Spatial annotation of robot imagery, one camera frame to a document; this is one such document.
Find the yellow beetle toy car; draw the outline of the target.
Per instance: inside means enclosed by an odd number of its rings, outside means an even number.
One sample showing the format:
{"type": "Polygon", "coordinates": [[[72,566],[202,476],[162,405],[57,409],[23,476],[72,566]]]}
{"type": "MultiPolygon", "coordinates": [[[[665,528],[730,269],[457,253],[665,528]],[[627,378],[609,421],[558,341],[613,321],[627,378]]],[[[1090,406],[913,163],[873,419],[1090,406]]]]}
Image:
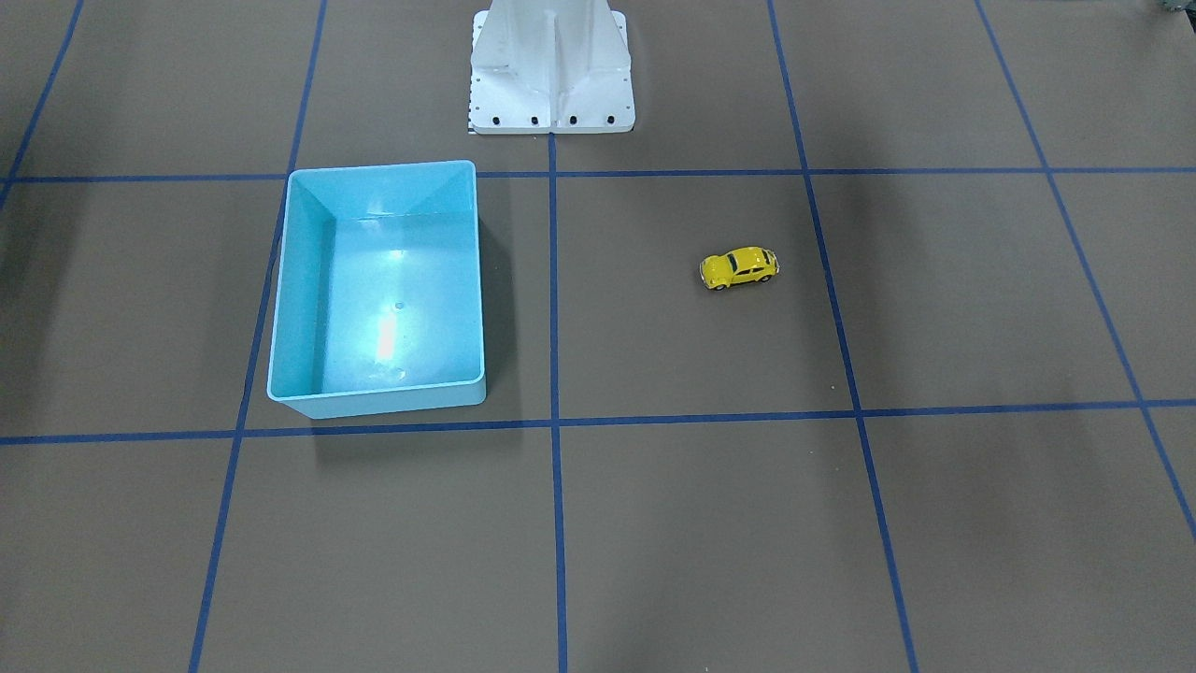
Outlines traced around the yellow beetle toy car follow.
{"type": "Polygon", "coordinates": [[[725,290],[739,285],[763,285],[777,276],[777,256],[768,247],[736,247],[706,256],[698,264],[698,279],[708,290],[725,290]]]}

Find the light blue plastic bin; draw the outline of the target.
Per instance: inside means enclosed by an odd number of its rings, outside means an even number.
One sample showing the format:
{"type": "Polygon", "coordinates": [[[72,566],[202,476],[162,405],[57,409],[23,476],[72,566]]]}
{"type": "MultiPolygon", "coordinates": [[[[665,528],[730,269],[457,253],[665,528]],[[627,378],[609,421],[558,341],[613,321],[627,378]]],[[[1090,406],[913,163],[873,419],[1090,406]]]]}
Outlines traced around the light blue plastic bin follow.
{"type": "Polygon", "coordinates": [[[338,420],[486,394],[474,163],[292,172],[266,396],[338,420]]]}

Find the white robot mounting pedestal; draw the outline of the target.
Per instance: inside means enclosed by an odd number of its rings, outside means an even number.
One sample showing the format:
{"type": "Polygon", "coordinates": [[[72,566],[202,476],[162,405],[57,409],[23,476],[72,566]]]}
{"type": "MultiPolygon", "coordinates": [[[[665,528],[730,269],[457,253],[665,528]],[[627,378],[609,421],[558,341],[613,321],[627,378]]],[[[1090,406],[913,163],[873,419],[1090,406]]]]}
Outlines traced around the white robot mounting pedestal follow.
{"type": "Polygon", "coordinates": [[[466,129],[620,134],[636,124],[627,17],[606,1],[492,1],[472,17],[466,129]]]}

